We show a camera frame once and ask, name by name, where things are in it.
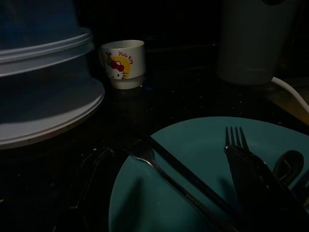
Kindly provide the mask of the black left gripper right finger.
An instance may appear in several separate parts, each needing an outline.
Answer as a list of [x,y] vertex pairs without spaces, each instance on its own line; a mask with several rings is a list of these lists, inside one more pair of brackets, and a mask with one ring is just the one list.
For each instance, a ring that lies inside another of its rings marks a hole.
[[268,166],[249,151],[224,148],[234,187],[252,232],[303,232],[305,209]]

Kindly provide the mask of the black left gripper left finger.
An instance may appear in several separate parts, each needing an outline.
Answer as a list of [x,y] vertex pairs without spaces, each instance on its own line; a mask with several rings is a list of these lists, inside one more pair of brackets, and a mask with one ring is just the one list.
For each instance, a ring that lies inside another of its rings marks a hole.
[[107,232],[115,153],[103,147],[85,158],[69,191],[69,231]]

